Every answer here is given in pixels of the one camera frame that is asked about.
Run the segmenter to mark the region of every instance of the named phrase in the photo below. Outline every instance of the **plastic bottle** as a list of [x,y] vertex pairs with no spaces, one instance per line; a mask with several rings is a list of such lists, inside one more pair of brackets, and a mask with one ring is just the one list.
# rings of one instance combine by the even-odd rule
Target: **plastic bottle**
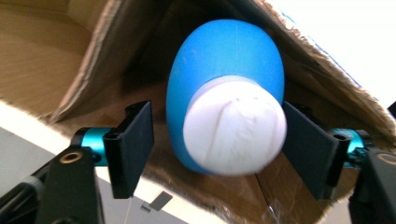
[[166,118],[173,149],[206,174],[259,172],[283,146],[284,74],[261,28],[210,21],[185,40],[169,77]]

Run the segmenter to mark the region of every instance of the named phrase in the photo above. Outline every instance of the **white cap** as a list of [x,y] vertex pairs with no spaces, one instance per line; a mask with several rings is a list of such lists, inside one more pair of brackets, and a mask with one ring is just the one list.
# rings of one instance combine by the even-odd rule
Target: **white cap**
[[259,172],[282,148],[286,118],[279,102],[254,81],[209,81],[192,97],[183,126],[186,149],[218,175]]

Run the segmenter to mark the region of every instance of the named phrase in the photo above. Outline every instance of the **brown cardboard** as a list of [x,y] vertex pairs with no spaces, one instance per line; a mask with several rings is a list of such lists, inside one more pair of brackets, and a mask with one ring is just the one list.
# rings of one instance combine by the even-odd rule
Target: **brown cardboard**
[[12,4],[16,6],[23,6],[23,7],[35,7],[46,9],[49,11],[55,12],[66,12],[69,0],[35,0],[35,1],[26,1],[26,0],[1,0],[0,4]]
[[[329,126],[364,129],[394,148],[394,119],[295,27],[288,30],[268,1],[109,0],[91,38],[103,3],[71,1],[64,13],[0,4],[0,96],[38,117],[52,113],[57,122],[50,125],[67,136],[113,127],[125,106],[152,100],[156,143],[144,175],[228,222],[261,223],[268,206],[280,202],[294,220],[314,223],[333,202],[316,201],[283,154],[259,174],[239,177],[198,175],[178,162],[166,129],[166,84],[180,44],[206,21],[262,27],[281,50],[286,100],[311,106]],[[356,176],[343,172],[336,199],[350,194]]]
[[0,4],[0,95],[53,112],[76,77],[91,34],[62,13]]

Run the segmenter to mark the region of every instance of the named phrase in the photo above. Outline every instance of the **white surface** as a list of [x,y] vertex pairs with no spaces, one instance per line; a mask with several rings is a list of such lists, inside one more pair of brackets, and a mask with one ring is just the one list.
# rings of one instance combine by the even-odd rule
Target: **white surface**
[[351,224],[350,214],[348,210],[348,200],[335,203],[332,209],[326,215],[326,219],[322,224]]
[[396,101],[396,1],[278,0],[274,4],[384,107]]
[[220,77],[192,97],[183,137],[191,157],[206,170],[253,174],[282,148],[286,119],[279,102],[258,84],[245,77]]
[[[70,139],[65,138],[38,119],[2,101],[0,101],[0,127],[55,155],[62,152],[70,144]],[[100,178],[109,182],[106,167],[96,168],[96,173]],[[192,224],[225,223],[214,214],[188,202],[145,177],[140,177],[134,195],[151,203],[162,191],[166,191],[174,197],[163,208],[163,211]]]

